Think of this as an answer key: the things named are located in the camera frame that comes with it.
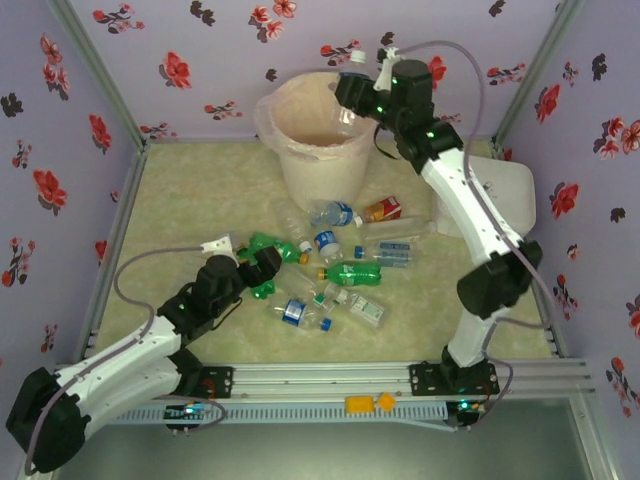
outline purple wall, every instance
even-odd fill
[[[480,62],[487,83],[495,80],[487,89],[481,129],[493,135],[558,0],[510,1],[501,8],[492,0],[428,6],[421,0],[375,6],[367,0],[72,3],[136,122],[147,127],[143,130],[159,127],[154,136],[228,138],[252,137],[255,103],[287,79],[338,70],[354,47],[351,40],[373,61],[382,43],[402,48],[430,39],[464,45]],[[263,8],[252,19],[256,6]],[[177,57],[167,58],[169,52]],[[438,56],[441,61],[431,63]],[[458,130],[469,133],[478,87],[467,60],[450,49],[424,50],[416,58],[430,62],[441,78],[434,93],[439,114],[453,117]]]
[[[505,142],[536,179],[541,271],[630,479],[640,470],[638,18],[635,0],[587,2]]]
[[[23,456],[4,422],[28,373],[71,361],[135,147],[45,2],[4,2],[0,61],[0,477],[12,479]]]

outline white robotic arm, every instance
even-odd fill
[[[186,347],[217,328],[214,322],[239,305],[240,294],[271,280],[282,262],[268,247],[255,253],[255,264],[239,263],[230,245],[228,237],[202,245],[213,255],[195,281],[126,338],[54,374],[40,368],[25,379],[6,426],[25,452],[35,442],[37,471],[59,468],[102,426],[140,403],[169,394],[225,396],[229,389],[218,380],[229,380],[214,378]]]

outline white container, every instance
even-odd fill
[[[500,215],[520,236],[527,235],[536,223],[536,194],[531,170],[520,163],[473,155],[469,161]],[[436,195],[431,205],[438,233],[462,238],[460,228],[442,199]]]
[[[338,135],[338,105],[329,85],[335,73],[292,78],[258,102],[254,122],[260,140],[280,156],[291,199],[303,210],[311,200],[352,204],[364,180],[376,123],[356,118],[358,136]]]

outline water bottle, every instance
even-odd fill
[[[344,258],[342,247],[336,239],[336,235],[327,224],[316,226],[313,241],[318,248],[318,253],[327,265],[333,265]]]
[[[344,305],[347,311],[367,325],[380,328],[383,320],[389,315],[389,309],[378,302],[374,302],[364,295],[349,292],[340,288],[335,283],[330,283],[324,291],[329,298],[335,299],[340,305]]]
[[[360,228],[360,236],[364,243],[371,243],[377,240],[417,238],[424,233],[435,231],[435,222],[427,222],[422,217],[410,216],[386,222],[365,223]]]
[[[353,209],[342,202],[327,202],[325,200],[314,200],[309,209],[311,225],[326,223],[334,227],[344,227],[352,221],[356,227],[362,225],[362,218]]]
[[[416,248],[408,242],[374,242],[355,247],[353,256],[376,261],[382,267],[407,268],[415,260]]]
[[[271,296],[268,311],[283,322],[305,330],[328,332],[331,328],[331,320],[325,318],[319,308],[292,300],[284,293]]]
[[[283,264],[274,281],[276,286],[287,292],[292,298],[301,300],[304,303],[311,302],[322,293],[315,280],[307,277],[299,268],[293,265]]]
[[[309,225],[302,212],[288,198],[276,200],[272,205],[278,216],[280,227],[287,232],[289,238],[295,242],[301,252],[309,253],[313,250],[311,246],[311,235]]]
[[[367,55],[362,50],[353,50],[351,52],[351,60],[345,65],[340,72],[340,76],[343,75],[362,75],[369,78],[369,73],[365,68],[365,62],[367,61]],[[335,112],[333,114],[333,125],[339,135],[346,137],[355,137],[359,134],[356,129],[356,117],[348,108],[340,106],[336,103]]]

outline red flower pattern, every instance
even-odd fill
[[[60,182],[51,171],[36,169],[33,171],[36,190],[42,200],[54,208],[62,208],[67,204],[67,192],[60,188]]]
[[[273,11],[279,17],[293,18],[293,12],[296,8],[297,5],[290,0],[275,0]]]
[[[98,265],[102,265],[104,254],[107,251],[107,241],[101,240],[99,242],[96,242],[94,247],[96,249],[96,256],[98,257]]]
[[[168,52],[164,59],[164,70],[171,84],[180,90],[191,88],[189,64],[175,52]]]
[[[269,14],[267,13],[267,7],[254,8],[251,16],[258,23],[266,23],[269,21]]]
[[[42,34],[42,37],[40,37],[40,48],[47,56],[47,61],[51,65],[57,65],[62,61],[62,55],[60,55],[58,44],[49,40],[49,37],[44,33]]]
[[[617,137],[623,128],[624,123],[622,122],[622,117],[612,118],[609,121],[609,135],[612,137]]]
[[[438,89],[438,82],[441,81],[444,78],[445,73],[447,73],[447,67],[440,56],[433,57],[427,65],[431,72],[433,91],[435,92]]]
[[[89,123],[91,124],[91,133],[96,146],[102,150],[102,153],[106,153],[111,147],[111,135],[107,132],[107,126],[102,117],[92,113],[89,115]]]
[[[620,141],[622,142],[622,151],[626,155],[640,148],[640,120],[636,120],[629,128],[624,129]]]
[[[47,83],[56,83],[56,71],[51,68],[51,65],[47,62],[42,67],[42,71],[44,72],[44,81]]]
[[[629,326],[635,331],[636,338],[640,339],[640,311],[636,311],[631,314]]]
[[[560,84],[551,88],[545,88],[540,94],[540,100],[536,104],[538,121],[542,124],[544,119],[551,115],[558,106],[558,95],[560,94]]]
[[[273,39],[278,38],[280,33],[282,33],[283,31],[284,28],[282,27],[282,22],[278,21],[267,23],[267,37]]]
[[[610,158],[613,159],[616,156],[616,153],[620,151],[620,147],[615,142],[615,140],[609,140],[604,147],[600,149],[600,155],[602,158]]]
[[[563,213],[569,213],[576,206],[576,199],[580,186],[577,184],[564,186],[560,184],[560,188],[556,187],[555,196],[551,196],[551,211],[553,212],[553,218],[556,220]]]
[[[71,90],[69,75],[67,74],[67,71],[62,67],[58,69],[58,85],[60,85],[60,88],[66,93],[69,93],[69,90]]]

